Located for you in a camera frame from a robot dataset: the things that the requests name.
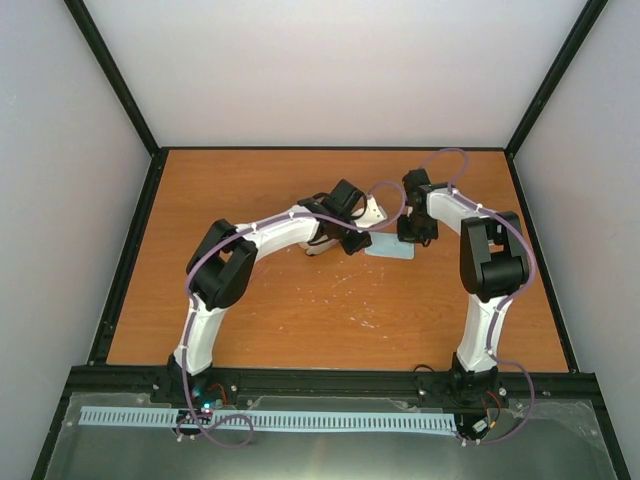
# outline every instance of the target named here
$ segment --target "gray wall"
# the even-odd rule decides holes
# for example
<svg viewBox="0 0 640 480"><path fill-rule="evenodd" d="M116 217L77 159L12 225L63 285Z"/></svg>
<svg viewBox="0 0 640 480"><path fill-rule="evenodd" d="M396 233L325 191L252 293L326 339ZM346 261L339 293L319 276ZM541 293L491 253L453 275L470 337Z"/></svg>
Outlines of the gray wall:
<svg viewBox="0 0 640 480"><path fill-rule="evenodd" d="M580 367L640 478L640 3L609 2L517 156Z"/></svg>
<svg viewBox="0 0 640 480"><path fill-rule="evenodd" d="M585 0L88 0L161 145L504 146Z"/></svg>
<svg viewBox="0 0 640 480"><path fill-rule="evenodd" d="M62 1L0 2L0 477L29 478L148 157Z"/></svg>

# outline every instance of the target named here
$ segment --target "wooden table surface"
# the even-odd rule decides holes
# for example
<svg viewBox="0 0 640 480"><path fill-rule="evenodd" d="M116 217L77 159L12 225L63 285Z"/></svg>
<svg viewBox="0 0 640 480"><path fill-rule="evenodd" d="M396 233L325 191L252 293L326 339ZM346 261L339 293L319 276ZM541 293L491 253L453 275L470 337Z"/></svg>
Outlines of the wooden table surface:
<svg viewBox="0 0 640 480"><path fill-rule="evenodd" d="M400 182L428 155L406 151L173 150L162 176L108 363L164 364L187 312L185 266L215 220L248 223L346 178L367 190ZM503 153L472 152L457 186L497 210L520 212ZM461 166L444 154L428 166L445 181ZM393 188L376 198L392 214ZM459 237L440 227L413 260L334 247L307 257L298 247L261 260L244 297L227 313L214 364L245 367L447 369L464 329L467 293L459 273ZM532 371L566 371L539 278L511 307L499 353Z"/></svg>

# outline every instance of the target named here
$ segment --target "purple cable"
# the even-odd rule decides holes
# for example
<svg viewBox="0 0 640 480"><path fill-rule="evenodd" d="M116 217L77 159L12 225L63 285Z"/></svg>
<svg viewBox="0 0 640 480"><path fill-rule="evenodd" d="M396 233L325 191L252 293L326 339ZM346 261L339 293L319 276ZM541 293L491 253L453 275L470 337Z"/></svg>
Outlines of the purple cable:
<svg viewBox="0 0 640 480"><path fill-rule="evenodd" d="M372 187L371 190L373 190L374 188L377 188L377 186L380 186L381 184L391 185L391 186L397 188L398 191L402 195L402 203L400 205L400 208L398 209L398 212L392 218L388 219L386 222L380 223L380 224L375 225L373 227L369 227L369 228L357 227L355 225L351 225L349 223L345 223L345 222L342 222L340 220L337 220L337 219L335 219L333 217L330 217L328 215L322 215L322 214L318 214L318 213L312 213L312 212L299 212L298 213L298 212L295 212L295 213L292 213L292 214L283 213L282 215L276 215L274 217L262 220L261 222L257 222L255 224L255 229L258 230L260 228L268 227L269 225L273 225L275 223L282 222L282 221L288 221L288 220L291 220L291 219L294 219L294 218L316 218L318 220L326 220L328 222L335 223L335 224L340 225L340 226L342 226L344 228L347 228L349 230L357 230L357 231L376 231L376 230L381 230L381 229L383 229L385 227L388 227L389 225L395 223L395 221L398 219L398 217L400 217L400 215L402 215L402 212L404 211L405 203L407 201L407 197L406 197L404 188L402 188L400 185L398 185L397 183L394 183L394 182L380 182L379 184L374 185L374 187ZM187 378L187 370L185 368L186 365L187 365L187 348L188 348L188 344L187 343L188 343L189 336L191 335L191 329L193 328L193 322L195 321L196 311L197 311L197 308L198 308L198 299L195 297L195 295L193 295L193 293L189 289L189 286L191 285L191 282L193 282L193 278L198 273L198 270L200 270L200 268L202 268L202 266L211 257L213 257L216 253L218 253L220 250L222 250L227 245L231 244L232 242L236 241L240 237L242 237L242 236L244 236L244 235L246 235L248 233L251 233L253 231L254 231L254 227L245 228L243 230L240 230L240 231L236 232L235 234L231 235L230 237L225 238L220 243L216 244L213 248L211 248L211 250L209 250L207 253L205 253L200 258L200 260L198 260L195 263L195 265L193 266L193 268L191 269L191 271L187 275L187 280L185 282L185 292L189 296L189 299L191 300L191 302L193 302L192 308L193 308L194 311L191 313L191 315L189 316L189 319L187 320L187 325L185 327L184 335L183 335L182 343L181 343L181 346L182 346L182 369L181 370L182 370L182 388L184 390L184 397L185 397L185 400L187 402L187 407L188 407L188 410L189 410L189 414L193 418L194 424L200 430L200 433L198 433L196 436L203 435L204 437L206 437L208 440L210 440L212 443L214 443L218 447L226 448L226 449L242 448L242 447L246 446L249 442L251 442L251 440L253 439L253 435L254 435L253 422L251 421L251 418L249 418L247 415L242 415L242 414L229 415L228 417L220 419L219 421L217 421L216 423L214 423L213 425L211 425L211 426L209 426L207 428L205 428L204 425L202 425L202 423L200 422L200 417L203 417L203 415L196 413L195 408L193 406L193 402L191 400L191 392L189 391L189 379ZM216 440L211 435L209 435L210 431L214 430L218 426L220 426L223 423L227 422L231 418L240 418L240 419L244 420L247 423L247 425L249 426L249 436L242 443L239 443L237 445L228 445L228 444L220 442L219 440Z"/></svg>
<svg viewBox="0 0 640 480"><path fill-rule="evenodd" d="M469 158L469 154L467 152L457 147L441 148L440 150L433 152L431 155L425 158L424 161L420 164L420 168L424 168L426 164L429 163L431 160L434 160L438 158L440 155L442 155L443 153L447 153L447 152L459 153L460 155L462 155L462 158L464 159L464 164L462 165L462 168L458 170L458 173L456 173L453 177L451 177L451 179L447 182L447 188L449 189L449 193L451 193L452 185L455 184L458 181L458 179L464 174L464 172L467 171L467 168L469 168L469 164L471 163L471 158Z"/></svg>

